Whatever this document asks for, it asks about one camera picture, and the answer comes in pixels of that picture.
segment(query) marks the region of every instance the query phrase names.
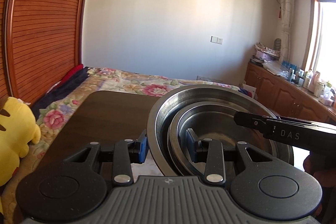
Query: table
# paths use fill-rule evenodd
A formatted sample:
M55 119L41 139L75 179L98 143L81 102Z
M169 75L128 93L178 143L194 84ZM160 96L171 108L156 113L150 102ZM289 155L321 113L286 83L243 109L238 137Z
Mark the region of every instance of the table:
M37 168L96 141L102 146L137 139L159 97L101 90L90 94L55 138Z

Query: metal rivet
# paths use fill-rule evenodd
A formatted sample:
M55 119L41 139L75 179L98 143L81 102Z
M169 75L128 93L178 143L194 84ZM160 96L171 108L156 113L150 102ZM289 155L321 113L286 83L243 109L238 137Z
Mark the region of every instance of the metal rivet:
M129 175L116 175L114 181L118 183L127 183L131 181L131 177Z
M210 174L207 175L207 181L212 182L212 183L218 183L223 181L223 177L219 174Z

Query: light switch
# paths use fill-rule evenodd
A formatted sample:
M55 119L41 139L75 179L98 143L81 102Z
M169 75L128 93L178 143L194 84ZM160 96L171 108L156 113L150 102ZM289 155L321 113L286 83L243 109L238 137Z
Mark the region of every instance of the light switch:
M211 42L217 43L218 42L218 37L211 37Z

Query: pikachu plush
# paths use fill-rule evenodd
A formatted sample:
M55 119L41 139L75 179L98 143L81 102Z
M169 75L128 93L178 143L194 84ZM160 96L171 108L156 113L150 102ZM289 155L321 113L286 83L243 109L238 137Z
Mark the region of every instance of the pikachu plush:
M35 117L22 100L0 99L0 186L7 183L29 152L28 143L37 144L41 131ZM3 211L0 200L0 223Z

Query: white wall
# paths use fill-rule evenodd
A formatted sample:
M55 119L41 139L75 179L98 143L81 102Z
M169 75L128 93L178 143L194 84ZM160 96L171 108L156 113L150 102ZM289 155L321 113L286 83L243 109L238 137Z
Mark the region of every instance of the white wall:
M302 65L305 55L309 23L310 0L295 0L289 61L297 66Z
M237 85L254 44L273 45L278 13L276 0L86 0L83 63Z

